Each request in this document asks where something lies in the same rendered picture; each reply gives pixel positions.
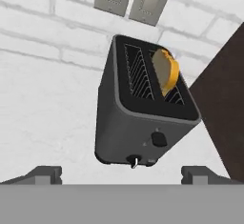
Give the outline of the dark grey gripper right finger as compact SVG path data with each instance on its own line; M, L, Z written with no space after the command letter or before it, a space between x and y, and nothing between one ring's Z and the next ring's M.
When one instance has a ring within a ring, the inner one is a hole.
M183 166L182 184L188 185L239 185L240 182L214 173L206 166Z

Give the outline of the dark grey toaster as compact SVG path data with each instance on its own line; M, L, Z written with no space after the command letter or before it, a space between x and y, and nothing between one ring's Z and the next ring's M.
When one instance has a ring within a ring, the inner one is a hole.
M104 164L150 167L201 120L180 77L163 96L153 68L160 45L117 34L112 38L98 87L94 154ZM162 132L166 147L152 143Z

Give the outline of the dark brown cabinet side panel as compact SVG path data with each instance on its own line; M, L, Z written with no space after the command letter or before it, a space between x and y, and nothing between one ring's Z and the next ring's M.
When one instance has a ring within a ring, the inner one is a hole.
M244 22L190 92L228 175L244 183Z

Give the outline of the bread slice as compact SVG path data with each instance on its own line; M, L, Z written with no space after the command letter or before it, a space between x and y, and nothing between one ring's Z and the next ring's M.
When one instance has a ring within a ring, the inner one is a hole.
M179 64L168 51L159 49L152 56L152 65L161 93L166 96L178 81Z

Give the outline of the black toaster lever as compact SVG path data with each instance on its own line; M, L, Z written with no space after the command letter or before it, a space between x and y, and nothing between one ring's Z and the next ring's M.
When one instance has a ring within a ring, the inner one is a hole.
M153 132L152 144L158 148L166 147L168 145L166 136L162 132Z

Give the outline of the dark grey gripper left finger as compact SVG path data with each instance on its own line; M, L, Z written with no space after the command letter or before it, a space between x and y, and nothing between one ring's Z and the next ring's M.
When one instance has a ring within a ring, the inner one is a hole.
M4 185L61 185L61 166L37 166L29 173L6 181Z

